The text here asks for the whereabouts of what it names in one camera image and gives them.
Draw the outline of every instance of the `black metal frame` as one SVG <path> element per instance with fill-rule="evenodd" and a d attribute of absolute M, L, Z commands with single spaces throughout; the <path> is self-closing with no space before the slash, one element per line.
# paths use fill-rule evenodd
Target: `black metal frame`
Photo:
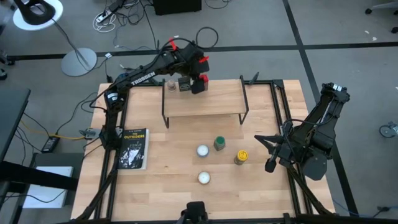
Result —
<path fill-rule="evenodd" d="M 242 80 L 243 86 L 244 85 L 248 85 L 250 81 L 245 81 L 243 80 L 243 77 L 241 76 L 240 79 Z M 253 83 L 253 85 L 269 85 L 271 88 L 271 97 L 272 97 L 272 102 L 274 104 L 274 108 L 275 108 L 275 115 L 276 115 L 276 119 L 277 119 L 277 124 L 279 127 L 279 131 L 280 127 L 282 126 L 282 116 L 280 113 L 280 108 L 279 108 L 279 101 L 278 101 L 278 97 L 277 97 L 277 92 L 275 88 L 278 88 L 280 90 L 280 95 L 281 95 L 281 100 L 282 100 L 282 104 L 284 106 L 285 109 L 285 115 L 286 118 L 289 119 L 291 118 L 291 114 L 289 111 L 289 104 L 287 101 L 287 97 L 286 97 L 286 92 L 285 92 L 285 88 L 284 88 L 284 83 L 283 80 L 257 80 Z M 150 83 L 145 83 L 145 85 L 140 85 L 140 86 L 156 86 Z M 244 89 L 244 96 L 245 96 L 245 101 L 247 104 L 247 98 L 246 98 L 246 91 L 245 88 Z M 162 112 L 164 112 L 164 97 L 162 97 Z M 121 127 L 124 128 L 124 123 L 126 120 L 126 111 L 127 108 L 125 108 L 125 110 L 123 111 L 122 114 L 122 118 L 121 118 Z M 108 170 L 108 164 L 109 164 L 109 157 L 110 157 L 110 153 L 106 153 L 105 157 L 104 157 L 104 161 L 103 161 L 103 167 L 102 167 L 102 172 L 101 172 L 101 177 L 104 176 L 106 177 L 106 173 Z M 292 203 L 294 206 L 294 212 L 295 212 L 295 216 L 296 217 L 300 217 L 302 215 L 301 212 L 301 208 L 300 208 L 300 204 L 299 204 L 299 196 L 297 195 L 297 189 L 296 189 L 296 185 L 295 185 L 295 181 L 294 178 L 291 176 L 291 174 L 287 171 L 287 175 L 289 178 L 289 187 L 290 187 L 290 193 L 292 195 Z M 114 195 L 115 195 L 115 191 L 116 191 L 116 179 L 112 182 L 111 184 L 111 189 L 109 191 L 109 200 L 108 200 L 108 209 L 106 212 L 106 218 L 111 219 L 112 218 L 112 209 L 113 209 L 113 203 L 114 203 Z M 311 215 L 312 214 L 312 206 L 308 200 L 308 198 L 305 196 L 305 194 L 303 194 L 304 196 L 304 200 L 305 200 L 305 207 L 306 207 L 306 211 L 307 214 Z M 285 213 L 283 214 L 284 217 L 283 218 L 256 218 L 256 219 L 228 219 L 228 220 L 212 220 L 212 223 L 295 223 L 297 220 L 297 218 L 290 218 L 289 214 Z M 330 217 L 330 216 L 323 216 L 323 217 L 319 217 L 319 216 L 312 216 L 312 217 L 302 217 L 303 219 L 307 219 L 309 222 L 310 220 L 317 220 L 317 219 L 322 219 L 325 222 L 324 223 L 331 223 L 334 222 L 335 219 L 333 219 L 334 216 Z M 134 223 L 134 224 L 148 224 L 148 223 L 154 223 L 154 224 L 172 224 L 175 223 L 175 220 L 165 220 L 165 221 L 126 221 L 126 222 L 112 222 L 115 224 L 129 224 L 129 223 Z"/>
<path fill-rule="evenodd" d="M 248 113 L 249 113 L 249 103 L 248 103 L 248 97 L 246 96 L 246 89 L 244 87 L 245 81 L 243 79 L 243 75 L 241 75 L 239 77 L 239 79 L 242 82 L 243 100 L 244 100 L 244 105 L 245 105 L 245 108 L 246 108 L 246 112 L 244 113 L 243 118 L 242 118 L 241 114 L 238 114 L 239 123 L 242 125 L 244 120 L 246 119 L 246 115 L 248 115 Z M 162 117 L 163 117 L 163 120 L 164 120 L 164 124 L 166 125 L 166 128 L 169 128 L 169 126 L 170 126 L 169 118 L 164 116 L 164 91 L 165 91 L 164 90 L 164 86 L 165 86 L 165 80 L 163 79 L 163 82 L 162 82 Z"/>

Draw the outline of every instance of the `wooden tabletop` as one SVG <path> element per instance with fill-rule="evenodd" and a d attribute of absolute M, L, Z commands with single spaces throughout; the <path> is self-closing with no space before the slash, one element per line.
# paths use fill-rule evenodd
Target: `wooden tabletop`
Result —
<path fill-rule="evenodd" d="M 164 115 L 166 117 L 246 112 L 240 79 L 210 80 L 208 91 L 200 94 L 178 91 L 178 83 L 176 86 L 177 90 L 173 92 L 165 87 Z"/>
<path fill-rule="evenodd" d="M 285 80 L 284 84 L 292 117 L 304 119 L 308 113 L 300 82 Z M 100 85 L 99 92 L 107 86 Z M 161 115 L 162 88 L 132 88 L 126 129 L 150 130 L 149 157 L 147 170 L 119 171 L 112 221 L 176 220 L 188 202 L 198 200 L 204 201 L 210 219 L 275 218 L 285 212 L 294 216 L 286 169 L 277 166 L 274 173 L 266 172 L 264 164 L 270 156 L 253 137 L 279 132 L 270 86 L 246 85 L 246 93 L 250 112 L 243 125 L 239 124 L 236 114 L 182 116 L 171 118 L 167 129 Z M 102 97 L 97 105 L 104 106 Z M 91 127 L 101 128 L 103 124 L 104 114 L 96 110 Z M 222 151 L 215 151 L 212 146 L 217 136 L 226 139 Z M 100 144 L 98 141 L 89 145 L 86 153 Z M 205 158 L 196 154 L 196 148 L 201 144 L 210 147 Z M 239 150 L 249 154 L 241 166 L 233 162 Z M 72 218 L 79 216 L 95 195 L 103 156 L 104 150 L 100 147 L 83 161 Z M 201 171 L 210 173 L 209 184 L 202 185 L 197 181 Z M 307 179 L 307 184 L 321 203 L 333 212 L 326 177 L 316 182 Z M 304 210 L 298 185 L 297 190 Z M 104 196 L 102 217 L 107 202 L 108 193 Z"/>

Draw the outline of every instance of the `wooden table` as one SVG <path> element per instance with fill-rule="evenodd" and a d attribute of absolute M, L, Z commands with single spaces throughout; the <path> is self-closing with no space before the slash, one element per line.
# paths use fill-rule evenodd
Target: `wooden table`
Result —
<path fill-rule="evenodd" d="M 285 80 L 284 85 L 292 117 L 304 119 L 308 113 L 300 82 Z M 99 92 L 107 86 L 101 84 Z M 119 171 L 112 221 L 176 220 L 188 202 L 198 200 L 204 201 L 210 219 L 275 218 L 285 212 L 294 216 L 286 169 L 277 166 L 274 173 L 266 172 L 267 149 L 253 138 L 255 134 L 279 133 L 270 85 L 246 85 L 246 93 L 250 111 L 243 125 L 236 115 L 182 116 L 171 117 L 172 125 L 167 129 L 160 113 L 162 88 L 132 88 L 126 129 L 150 130 L 149 157 L 147 170 Z M 284 114 L 282 100 L 279 104 Z M 102 97 L 97 105 L 104 106 Z M 101 128 L 103 124 L 103 112 L 95 110 L 91 127 Z M 212 147 L 217 136 L 226 139 L 226 147 L 219 152 Z M 100 144 L 94 142 L 86 152 Z M 208 157 L 197 156 L 200 144 L 211 146 Z M 237 166 L 233 158 L 242 149 L 248 152 L 249 159 Z M 95 195 L 103 156 L 100 147 L 83 161 L 72 218 L 79 216 Z M 211 175 L 207 185 L 197 181 L 197 175 L 204 170 Z M 307 179 L 307 184 L 333 212 L 326 178 L 317 182 Z M 304 211 L 298 185 L 297 192 Z M 104 196 L 102 217 L 107 202 L 108 193 Z"/>

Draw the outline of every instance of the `wooden shelf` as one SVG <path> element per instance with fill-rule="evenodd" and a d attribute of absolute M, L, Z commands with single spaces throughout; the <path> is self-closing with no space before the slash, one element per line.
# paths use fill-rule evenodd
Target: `wooden shelf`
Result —
<path fill-rule="evenodd" d="M 243 77 L 235 80 L 211 80 L 208 90 L 198 94 L 191 91 L 169 91 L 163 82 L 162 116 L 166 127 L 169 118 L 180 116 L 201 116 L 238 114 L 241 124 L 249 111 Z"/>

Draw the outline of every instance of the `book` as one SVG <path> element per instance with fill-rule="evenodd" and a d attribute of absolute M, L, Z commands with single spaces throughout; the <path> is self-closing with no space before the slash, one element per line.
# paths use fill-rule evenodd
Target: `book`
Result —
<path fill-rule="evenodd" d="M 124 130 L 118 169 L 147 169 L 149 130 Z"/>

